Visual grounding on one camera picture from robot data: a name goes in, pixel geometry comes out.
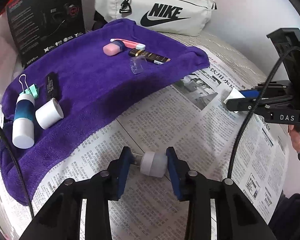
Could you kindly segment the person's right hand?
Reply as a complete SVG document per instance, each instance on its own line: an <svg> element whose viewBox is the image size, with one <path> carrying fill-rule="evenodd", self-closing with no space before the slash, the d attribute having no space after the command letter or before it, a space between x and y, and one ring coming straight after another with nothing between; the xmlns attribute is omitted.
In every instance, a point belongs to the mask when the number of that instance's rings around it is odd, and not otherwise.
<svg viewBox="0 0 300 240"><path fill-rule="evenodd" d="M294 150L296 150L297 153L300 153L300 132L294 128L294 125L289 125L288 133Z"/></svg>

